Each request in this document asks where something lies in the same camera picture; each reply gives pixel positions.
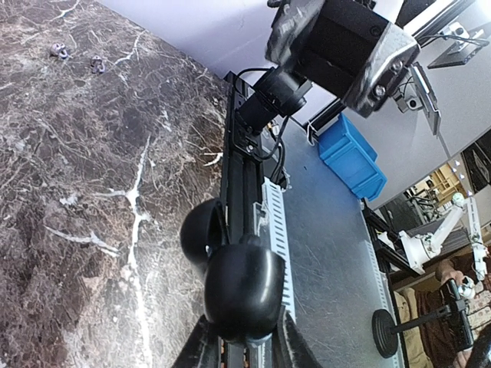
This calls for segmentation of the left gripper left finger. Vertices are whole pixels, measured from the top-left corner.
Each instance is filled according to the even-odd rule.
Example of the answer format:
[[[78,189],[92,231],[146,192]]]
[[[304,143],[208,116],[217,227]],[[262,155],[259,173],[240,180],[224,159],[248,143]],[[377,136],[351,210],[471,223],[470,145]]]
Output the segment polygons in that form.
[[[219,337],[205,318],[198,319],[172,368],[217,368],[220,365]]]

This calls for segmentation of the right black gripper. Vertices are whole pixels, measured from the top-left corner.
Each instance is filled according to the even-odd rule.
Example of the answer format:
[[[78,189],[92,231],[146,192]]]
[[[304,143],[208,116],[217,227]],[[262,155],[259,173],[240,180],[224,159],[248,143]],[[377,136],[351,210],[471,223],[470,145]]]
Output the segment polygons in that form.
[[[420,53],[413,36],[359,1],[281,1],[265,57],[362,117],[378,111]]]

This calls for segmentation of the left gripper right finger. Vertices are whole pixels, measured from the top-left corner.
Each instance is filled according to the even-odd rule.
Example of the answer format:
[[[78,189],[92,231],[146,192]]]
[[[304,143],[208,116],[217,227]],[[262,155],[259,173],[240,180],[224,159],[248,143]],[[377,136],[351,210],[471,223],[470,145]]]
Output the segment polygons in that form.
[[[322,368],[285,308],[280,310],[274,330],[274,367]]]

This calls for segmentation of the black earbud charging case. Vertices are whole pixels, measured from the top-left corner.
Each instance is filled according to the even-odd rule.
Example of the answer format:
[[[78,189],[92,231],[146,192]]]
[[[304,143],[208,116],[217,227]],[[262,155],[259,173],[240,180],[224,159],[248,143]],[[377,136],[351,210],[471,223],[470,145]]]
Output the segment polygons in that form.
[[[222,203],[210,199],[185,217],[180,244],[204,283],[204,314],[217,334],[233,343],[262,341],[282,308],[285,261],[258,237],[229,239]]]

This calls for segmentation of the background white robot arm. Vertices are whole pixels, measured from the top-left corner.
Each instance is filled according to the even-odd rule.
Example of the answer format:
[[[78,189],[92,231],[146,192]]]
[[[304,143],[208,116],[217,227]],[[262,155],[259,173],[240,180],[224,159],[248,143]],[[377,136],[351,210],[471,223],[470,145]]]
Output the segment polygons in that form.
[[[289,253],[281,193],[266,194],[261,204],[254,203],[254,233],[245,233],[232,244],[226,227],[225,207],[219,199],[210,199],[195,207],[180,230],[185,257],[203,276],[204,315],[200,317],[172,367],[219,367],[219,339],[237,347],[261,347],[272,342],[272,367],[321,367],[295,322],[293,302],[287,291]],[[473,199],[457,199],[449,215],[434,233],[399,237],[408,260],[422,265],[436,257],[456,220],[471,215]],[[271,235],[266,244],[261,228]],[[378,309],[372,316],[372,332],[377,351],[384,358],[398,349],[399,334],[425,323],[450,318],[450,326],[459,349],[474,348],[470,367],[490,367],[490,337],[473,341],[465,315],[464,301],[470,300],[474,285],[454,285],[446,281],[443,296],[447,301],[439,309],[411,322],[395,324],[390,312]]]

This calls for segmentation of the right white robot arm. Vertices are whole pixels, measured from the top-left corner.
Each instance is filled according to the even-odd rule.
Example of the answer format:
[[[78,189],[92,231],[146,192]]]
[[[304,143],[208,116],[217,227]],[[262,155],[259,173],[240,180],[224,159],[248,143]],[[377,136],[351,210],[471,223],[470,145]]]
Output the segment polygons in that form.
[[[378,111],[420,53],[403,29],[359,1],[283,1],[265,57],[274,66],[238,109],[254,135],[290,117],[316,84],[362,117]]]

